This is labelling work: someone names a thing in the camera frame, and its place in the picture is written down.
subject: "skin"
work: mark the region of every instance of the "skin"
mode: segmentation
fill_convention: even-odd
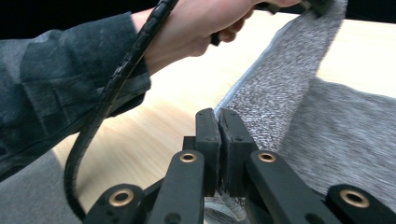
[[[180,59],[203,55],[210,45],[211,35],[232,42],[243,28],[255,5],[262,0],[179,0],[145,54],[152,75]],[[279,7],[289,7],[300,0],[265,1]],[[146,22],[151,9],[131,16],[137,31]]]

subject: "black cable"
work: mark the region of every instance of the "black cable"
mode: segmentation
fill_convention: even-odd
[[[78,168],[82,158],[103,120],[108,116],[111,106],[117,99],[125,81],[143,58],[151,40],[158,33],[164,21],[175,7],[177,1],[178,0],[161,0],[153,9],[147,22],[137,34],[137,38],[132,49],[127,53],[119,67],[114,72],[112,78],[105,86],[98,104],[92,110],[84,127],[82,127],[78,135],[78,139],[73,145],[67,158],[64,169],[64,192],[71,209],[81,220],[84,219],[85,212],[78,201],[76,183]]]

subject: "sleeve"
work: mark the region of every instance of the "sleeve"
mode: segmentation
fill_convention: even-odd
[[[33,39],[0,40],[0,181],[78,131],[135,37],[125,13]],[[140,105],[149,88],[141,62],[110,116]]]

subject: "tabletop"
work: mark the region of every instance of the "tabletop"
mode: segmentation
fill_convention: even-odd
[[[256,11],[233,43],[209,47],[204,56],[173,63],[151,77],[139,107],[107,119],[93,139],[78,175],[86,210],[120,183],[142,189],[164,177],[184,136],[195,135],[195,113],[216,107],[258,59],[277,30],[297,15]],[[326,81],[396,98],[396,24],[345,20],[318,76]],[[61,165],[77,135],[54,150]]]

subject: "person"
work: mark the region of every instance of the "person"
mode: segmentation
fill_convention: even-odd
[[[78,132],[156,4],[151,0],[130,1],[129,5],[106,0],[69,5],[27,2],[2,1],[0,7],[4,12],[0,24],[0,181]],[[220,41],[232,42],[260,2],[179,0],[109,116],[140,105],[150,88],[149,76],[180,59],[203,55],[212,34],[219,32]],[[298,2],[270,3],[287,7]]]

